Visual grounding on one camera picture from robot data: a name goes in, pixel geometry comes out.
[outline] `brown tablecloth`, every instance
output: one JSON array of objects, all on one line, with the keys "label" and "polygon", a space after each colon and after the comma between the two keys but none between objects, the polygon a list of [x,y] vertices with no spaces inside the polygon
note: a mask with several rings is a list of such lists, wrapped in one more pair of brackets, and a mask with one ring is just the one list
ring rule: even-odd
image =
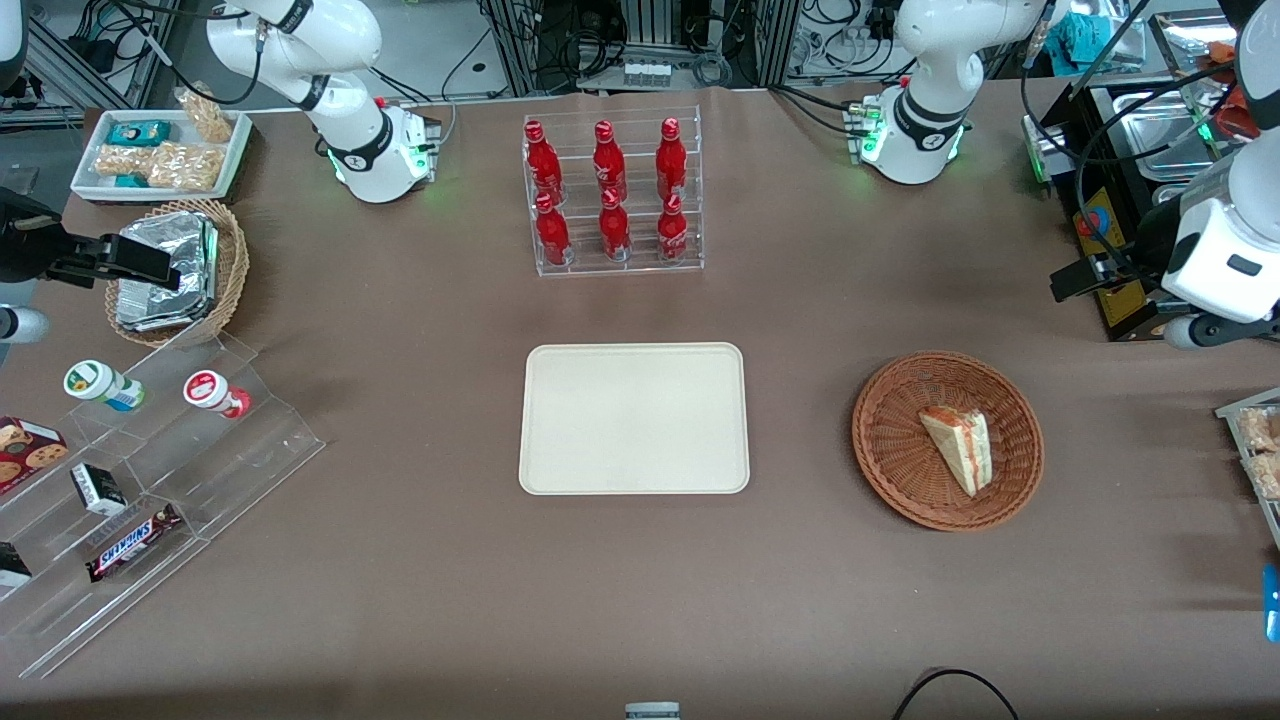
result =
[{"label": "brown tablecloth", "polygon": [[[707,270],[539,279],[524,114],[689,101]],[[301,114],[256,117],[229,331],[332,445],[50,679],[0,666],[0,702],[23,703],[0,716],[608,719],[677,700],[690,720],[888,717],[942,665],[1027,717],[1275,716],[1271,539],[1212,409],[1280,383],[1277,348],[1107,345],[1091,300],[1056,305],[1048,274],[1076,252],[1020,114],[1016,86],[988,83],[960,158],[901,187],[767,92],[465,106],[439,182],[383,206],[334,181]],[[67,225],[140,214],[73,200]],[[55,332],[14,348],[6,411],[56,418],[70,363],[143,354],[101,290],[46,283],[35,305]],[[520,488],[529,351],[622,341],[742,350],[742,493]],[[1044,480],[1004,527],[915,527],[855,466],[859,387],[922,348],[992,363],[1039,415]],[[1002,712],[965,679],[916,705]]]}]

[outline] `black machine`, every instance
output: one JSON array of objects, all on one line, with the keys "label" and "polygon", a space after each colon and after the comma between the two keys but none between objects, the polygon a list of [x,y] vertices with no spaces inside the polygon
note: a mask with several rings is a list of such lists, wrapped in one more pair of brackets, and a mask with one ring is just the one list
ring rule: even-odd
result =
[{"label": "black machine", "polygon": [[93,287],[95,279],[131,279],[178,290],[179,273],[163,250],[119,234],[72,234],[61,215],[0,188],[0,282],[32,278]]}]

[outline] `cookie box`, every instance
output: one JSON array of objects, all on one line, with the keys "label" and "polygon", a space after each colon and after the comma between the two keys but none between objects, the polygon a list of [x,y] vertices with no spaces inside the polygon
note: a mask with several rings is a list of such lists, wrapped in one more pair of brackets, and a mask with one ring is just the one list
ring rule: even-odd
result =
[{"label": "cookie box", "polygon": [[67,441],[58,430],[0,415],[0,495],[65,455]]}]

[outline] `wicker basket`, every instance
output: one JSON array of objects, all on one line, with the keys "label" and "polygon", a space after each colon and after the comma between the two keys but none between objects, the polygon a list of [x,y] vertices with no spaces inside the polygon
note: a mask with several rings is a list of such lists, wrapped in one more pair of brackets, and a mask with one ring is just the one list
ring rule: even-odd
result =
[{"label": "wicker basket", "polygon": [[[218,300],[214,310],[200,323],[197,333],[209,333],[209,337],[218,334],[236,313],[239,304],[241,292],[244,290],[244,277],[248,274],[248,246],[244,245],[244,233],[236,222],[236,215],[225,205],[216,200],[177,200],[166,202],[150,213],[147,217],[164,215],[189,210],[204,213],[218,227]],[[115,302],[120,296],[120,283],[111,281],[106,284],[106,322],[111,323],[115,332],[129,341],[160,347],[173,336],[187,329],[189,325],[164,328],[133,333],[120,327],[115,320]]]},{"label": "wicker basket", "polygon": [[[950,405],[982,410],[991,432],[991,484],[969,497],[919,420]],[[1044,438],[1007,378],[959,352],[916,352],[881,368],[854,406],[854,452],[893,510],[938,530],[984,530],[1014,516],[1044,471]]]}]

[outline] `drink bottle with red cap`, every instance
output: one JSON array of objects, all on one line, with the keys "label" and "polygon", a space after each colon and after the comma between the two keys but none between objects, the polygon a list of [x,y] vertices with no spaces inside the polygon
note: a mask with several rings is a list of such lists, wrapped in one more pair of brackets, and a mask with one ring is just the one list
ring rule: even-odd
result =
[{"label": "drink bottle with red cap", "polygon": [[600,182],[600,192],[605,190],[618,191],[618,201],[627,201],[627,169],[622,160],[622,149],[613,140],[613,123],[600,120],[595,123],[595,179]]},{"label": "drink bottle with red cap", "polygon": [[532,170],[534,187],[538,192],[550,195],[552,204],[563,205],[564,173],[561,172],[559,155],[547,141],[543,123],[538,120],[525,123],[525,140],[529,141],[529,169]]},{"label": "drink bottle with red cap", "polygon": [[658,145],[658,197],[666,201],[672,193],[685,195],[685,145],[680,142],[680,120],[662,122],[662,142]]},{"label": "drink bottle with red cap", "polygon": [[689,245],[685,237],[689,223],[685,220],[681,205],[678,195],[667,197],[662,206],[662,215],[658,218],[658,258],[667,264],[680,263],[685,256],[685,247]]},{"label": "drink bottle with red cap", "polygon": [[573,261],[573,246],[568,242],[568,223],[556,209],[549,192],[539,192],[534,201],[538,208],[538,241],[543,245],[543,255],[552,265],[568,265]]},{"label": "drink bottle with red cap", "polygon": [[614,263],[623,263],[631,256],[631,224],[627,211],[622,209],[618,191],[605,190],[600,196],[600,237],[604,241],[604,254]]}]

